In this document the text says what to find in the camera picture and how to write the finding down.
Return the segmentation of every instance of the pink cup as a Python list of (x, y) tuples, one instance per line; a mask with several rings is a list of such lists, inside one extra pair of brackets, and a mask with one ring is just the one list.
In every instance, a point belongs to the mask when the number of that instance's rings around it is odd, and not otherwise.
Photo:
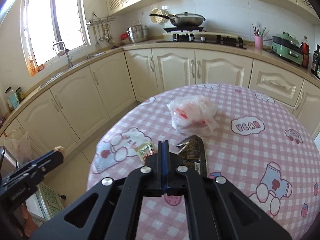
[(262, 49), (262, 47), (263, 47), (263, 38), (255, 36), (254, 46), (255, 46), (256, 49)]

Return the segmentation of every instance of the gas stove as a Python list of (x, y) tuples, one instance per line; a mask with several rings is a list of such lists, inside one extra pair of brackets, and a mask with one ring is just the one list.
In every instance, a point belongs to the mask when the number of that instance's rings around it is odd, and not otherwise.
[(176, 27), (165, 28), (164, 30), (167, 32), (164, 33), (164, 35), (172, 35), (172, 39), (167, 39), (165, 41), (157, 41), (157, 43), (198, 42), (220, 44), (241, 49), (247, 49), (247, 46), (243, 44), (243, 39), (241, 37), (236, 37), (233, 34), (203, 32), (203, 27)]

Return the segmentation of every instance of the wok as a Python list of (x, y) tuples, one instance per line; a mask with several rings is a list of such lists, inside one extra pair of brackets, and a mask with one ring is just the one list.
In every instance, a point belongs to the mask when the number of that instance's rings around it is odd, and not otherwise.
[(176, 15), (149, 14), (149, 16), (158, 16), (170, 20), (171, 24), (176, 27), (199, 26), (205, 21), (202, 15), (194, 13), (181, 13)]

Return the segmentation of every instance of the window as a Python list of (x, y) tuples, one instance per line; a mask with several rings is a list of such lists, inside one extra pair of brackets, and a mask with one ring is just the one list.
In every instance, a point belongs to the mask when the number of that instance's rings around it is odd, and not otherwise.
[(23, 47), (35, 68), (54, 58), (64, 41), (72, 50), (86, 44), (79, 18), (77, 0), (24, 0)]

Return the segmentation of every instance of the pink checkered tablecloth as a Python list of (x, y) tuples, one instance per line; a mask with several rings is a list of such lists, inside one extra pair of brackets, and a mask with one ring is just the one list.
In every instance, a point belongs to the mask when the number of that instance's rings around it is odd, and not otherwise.
[[(254, 203), (300, 239), (319, 212), (320, 155), (306, 129), (272, 98), (226, 84), (192, 85), (149, 98), (97, 144), (87, 189), (105, 177), (120, 179), (142, 166), (134, 148), (186, 135), (171, 125), (167, 104), (201, 94), (219, 105), (213, 135), (202, 137), (208, 176), (225, 176)], [(188, 239), (183, 197), (143, 199), (136, 239)]]

